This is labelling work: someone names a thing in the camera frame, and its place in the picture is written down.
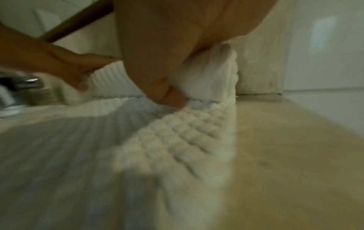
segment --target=textured towel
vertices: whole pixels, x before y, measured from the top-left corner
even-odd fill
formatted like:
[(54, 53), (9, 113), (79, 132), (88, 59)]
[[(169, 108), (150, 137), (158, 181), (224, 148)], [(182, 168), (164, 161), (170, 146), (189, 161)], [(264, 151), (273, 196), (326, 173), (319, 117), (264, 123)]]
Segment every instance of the textured towel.
[(0, 229), (195, 230), (217, 224), (234, 156), (236, 53), (217, 45), (156, 105), (122, 62), (92, 74), (92, 100), (0, 123)]

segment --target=person's right hand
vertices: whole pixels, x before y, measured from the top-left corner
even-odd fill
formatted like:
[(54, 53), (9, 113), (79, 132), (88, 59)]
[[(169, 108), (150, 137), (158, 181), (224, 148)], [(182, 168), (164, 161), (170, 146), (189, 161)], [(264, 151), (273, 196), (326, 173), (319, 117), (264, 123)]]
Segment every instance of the person's right hand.
[(167, 76), (191, 54), (255, 29), (277, 0), (114, 0), (130, 78), (159, 104), (185, 99)]

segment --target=white tile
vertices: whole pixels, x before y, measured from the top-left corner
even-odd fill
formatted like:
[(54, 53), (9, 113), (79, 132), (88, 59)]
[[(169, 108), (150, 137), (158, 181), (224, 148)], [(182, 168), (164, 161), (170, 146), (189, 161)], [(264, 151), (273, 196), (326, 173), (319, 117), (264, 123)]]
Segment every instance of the white tile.
[(298, 0), (285, 90), (364, 86), (364, 1)]
[(364, 137), (364, 90), (296, 92), (284, 96)]

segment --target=white fabric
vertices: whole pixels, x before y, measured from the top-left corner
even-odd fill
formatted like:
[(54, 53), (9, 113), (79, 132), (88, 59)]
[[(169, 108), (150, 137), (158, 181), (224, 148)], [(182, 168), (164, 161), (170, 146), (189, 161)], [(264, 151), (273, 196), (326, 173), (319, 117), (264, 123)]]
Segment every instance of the white fabric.
[(92, 101), (0, 124), (0, 229), (195, 230), (216, 224), (234, 156), (236, 53), (217, 45), (171, 76), (188, 98), (156, 105), (122, 62)]

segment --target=folded towel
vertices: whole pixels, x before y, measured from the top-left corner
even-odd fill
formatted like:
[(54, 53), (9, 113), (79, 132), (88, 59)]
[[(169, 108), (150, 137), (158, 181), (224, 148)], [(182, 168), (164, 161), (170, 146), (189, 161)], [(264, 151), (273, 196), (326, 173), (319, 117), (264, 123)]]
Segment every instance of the folded towel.
[(216, 45), (170, 77), (183, 110), (150, 101), (121, 61), (85, 104), (0, 124), (0, 229), (197, 230), (217, 224), (234, 156), (236, 53)]

